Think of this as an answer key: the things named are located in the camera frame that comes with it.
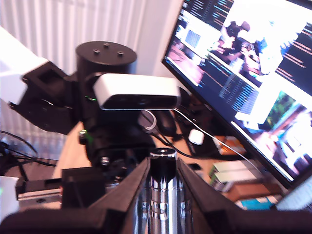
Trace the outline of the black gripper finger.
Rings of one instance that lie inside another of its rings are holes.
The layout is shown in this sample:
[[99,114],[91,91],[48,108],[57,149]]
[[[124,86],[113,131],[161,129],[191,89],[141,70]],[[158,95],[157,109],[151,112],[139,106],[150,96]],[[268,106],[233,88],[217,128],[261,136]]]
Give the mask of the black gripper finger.
[[105,195],[105,177],[92,167],[62,170],[62,208],[87,208]]
[[207,184],[182,159],[178,158],[176,163],[186,186],[205,215],[213,216],[243,212],[232,201]]
[[144,159],[117,187],[93,203],[87,210],[124,216],[144,187],[150,170],[150,159]]

